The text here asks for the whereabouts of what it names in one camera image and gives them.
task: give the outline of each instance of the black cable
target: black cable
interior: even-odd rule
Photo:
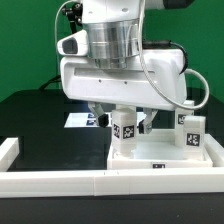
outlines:
[[[185,49],[177,43],[174,43],[170,40],[162,40],[162,41],[143,41],[142,42],[142,47],[143,49],[167,49],[167,48],[171,48],[172,46],[180,49],[184,55],[184,66],[180,72],[183,73],[187,67],[188,67],[188,55],[187,52],[185,51]]]
[[[39,87],[39,90],[45,90],[46,87],[48,87],[52,83],[58,83],[61,82],[61,76],[57,75],[53,77],[52,79],[48,80],[46,83],[44,83],[42,86]]]
[[[177,44],[177,43],[174,43],[174,42],[170,42],[170,45],[171,46],[175,46],[177,47],[178,49],[180,49],[184,55],[184,67],[182,69],[182,71],[180,73],[183,73],[187,67],[188,67],[188,55],[187,55],[187,52],[185,51],[185,49],[180,45],[180,44]]]

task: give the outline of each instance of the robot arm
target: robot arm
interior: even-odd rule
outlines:
[[[191,3],[151,0],[145,7],[184,8]],[[172,102],[184,103],[182,52],[140,48],[142,0],[82,0],[80,4],[83,30],[58,42],[65,56],[60,66],[62,85],[69,98],[162,110],[174,110]]]

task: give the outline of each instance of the white block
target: white block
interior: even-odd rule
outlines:
[[[186,100],[184,102],[186,106],[194,106],[194,101]],[[177,108],[175,111],[175,145],[178,147],[183,147],[184,144],[184,134],[183,125],[186,116],[193,115],[193,110],[185,110],[182,108]]]
[[[136,147],[137,113],[130,108],[112,111],[112,145],[121,153]]]
[[[7,138],[0,146],[0,172],[6,172],[18,154],[18,138]]]
[[[187,116],[184,121],[184,158],[204,159],[205,117]]]
[[[0,197],[94,195],[91,171],[0,173]]]
[[[224,167],[224,148],[209,134],[205,135],[205,148],[214,167]]]
[[[142,170],[130,176],[130,194],[223,192],[223,169]]]
[[[94,194],[99,195],[126,195],[129,194],[129,177],[120,175],[119,171],[102,172],[95,175]]]

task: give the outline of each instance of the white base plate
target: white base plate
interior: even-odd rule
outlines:
[[[125,157],[110,147],[107,169],[149,169],[212,167],[207,150],[204,160],[184,160],[183,149],[175,146],[175,132],[170,129],[154,129],[149,135],[136,136],[136,149]]]

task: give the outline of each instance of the metal cylinder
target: metal cylinder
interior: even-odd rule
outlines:
[[[138,54],[138,20],[83,24],[88,56],[102,69],[125,68],[126,58]]]

